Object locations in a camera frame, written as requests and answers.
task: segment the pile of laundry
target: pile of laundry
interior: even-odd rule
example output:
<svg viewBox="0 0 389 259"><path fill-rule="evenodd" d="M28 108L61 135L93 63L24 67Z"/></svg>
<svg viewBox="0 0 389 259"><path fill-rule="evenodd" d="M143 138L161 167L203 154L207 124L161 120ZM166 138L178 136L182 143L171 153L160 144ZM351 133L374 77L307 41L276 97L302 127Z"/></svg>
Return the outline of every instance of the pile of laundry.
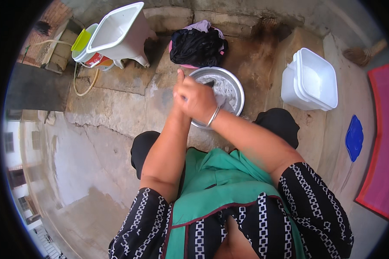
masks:
<svg viewBox="0 0 389 259"><path fill-rule="evenodd" d="M222 32L207 20L175 31L172 36L170 60L196 68L218 66L228 51L228 41Z"/></svg>

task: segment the black clothes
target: black clothes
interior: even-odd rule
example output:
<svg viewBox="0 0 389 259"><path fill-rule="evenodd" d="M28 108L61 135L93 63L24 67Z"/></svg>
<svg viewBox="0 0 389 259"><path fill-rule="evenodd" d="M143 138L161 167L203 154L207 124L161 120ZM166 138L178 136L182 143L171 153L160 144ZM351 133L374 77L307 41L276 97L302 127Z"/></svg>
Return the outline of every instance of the black clothes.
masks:
<svg viewBox="0 0 389 259"><path fill-rule="evenodd" d="M298 141L294 142L298 125L288 111L271 109L260 113L255 123L270 127L270 131L283 137L291 146L298 146ZM292 128L290 134L284 131L285 128ZM141 172L145 156L158 135L155 131L145 132L134 140L131 163L137 172ZM261 193L256 202L224 207L190 224L187 257L212 258L226 236L225 221L232 216L260 258L295 258L291 223L284 206L288 207L300 231L308 258L350 256L354 238L346 213L309 165L295 163L285 169L277 189L285 204ZM173 203L167 204L153 189L138 191L119 233L109 245L109 258L160 258L171 225L172 206ZM158 215L160 207L164 209ZM262 220L266 226L264 235L260 231Z"/></svg>
<svg viewBox="0 0 389 259"><path fill-rule="evenodd" d="M172 36L170 60L175 64L189 64L198 68L217 66L222 60L220 48L228 50L228 42L219 38L217 30L201 32L197 29L181 29Z"/></svg>

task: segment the hand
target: hand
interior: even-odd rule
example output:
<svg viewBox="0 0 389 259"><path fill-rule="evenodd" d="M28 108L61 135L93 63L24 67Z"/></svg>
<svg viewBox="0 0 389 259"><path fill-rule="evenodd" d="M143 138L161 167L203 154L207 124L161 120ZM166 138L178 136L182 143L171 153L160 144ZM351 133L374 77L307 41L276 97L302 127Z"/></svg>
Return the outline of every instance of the hand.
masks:
<svg viewBox="0 0 389 259"><path fill-rule="evenodd" d="M173 89L174 103L187 116L207 124L217 108L211 87L196 82L190 76L185 78L181 69L177 70L177 82Z"/></svg>

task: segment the red mat border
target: red mat border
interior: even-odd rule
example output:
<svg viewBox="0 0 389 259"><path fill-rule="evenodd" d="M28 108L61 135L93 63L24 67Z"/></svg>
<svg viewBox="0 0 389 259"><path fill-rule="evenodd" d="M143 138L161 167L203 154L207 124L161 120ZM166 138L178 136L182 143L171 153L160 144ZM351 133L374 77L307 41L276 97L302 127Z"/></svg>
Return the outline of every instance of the red mat border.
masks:
<svg viewBox="0 0 389 259"><path fill-rule="evenodd" d="M361 205L373 210L374 212L377 212L383 216L385 216L387 219L389 219L389 214L379 210L378 208L375 208L373 205L368 204L365 200L364 197L369 189L369 186L372 182L373 175L375 173L376 169L376 164L378 162L378 155L379 155L379 147L380 143L382 142L382 135L383 135L383 129L382 129L382 107L380 106L380 96L379 96L379 90L378 90L378 85L377 82L373 76L374 72L378 70L383 70L385 68L388 68L389 64L383 65L379 68L374 68L370 71L368 71L368 76L370 79L370 83L372 85L372 90L373 90L373 97L375 99L375 106L376 106L376 126L377 126L377 131L376 131L376 139L375 139L375 145L373 148L373 154L372 154L372 160L370 161L369 165L369 170L368 174L366 175L365 182L363 183L363 187L359 192L359 195L356 198L356 201L360 203Z"/></svg>

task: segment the drain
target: drain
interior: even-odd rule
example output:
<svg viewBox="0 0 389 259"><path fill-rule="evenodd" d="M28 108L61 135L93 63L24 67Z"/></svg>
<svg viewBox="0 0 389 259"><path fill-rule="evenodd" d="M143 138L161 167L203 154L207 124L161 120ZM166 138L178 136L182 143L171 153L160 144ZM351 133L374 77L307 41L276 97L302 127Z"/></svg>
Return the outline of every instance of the drain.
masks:
<svg viewBox="0 0 389 259"><path fill-rule="evenodd" d="M262 20L262 27L266 31L272 31L275 30L280 26L281 22L274 19L274 18L265 18Z"/></svg>

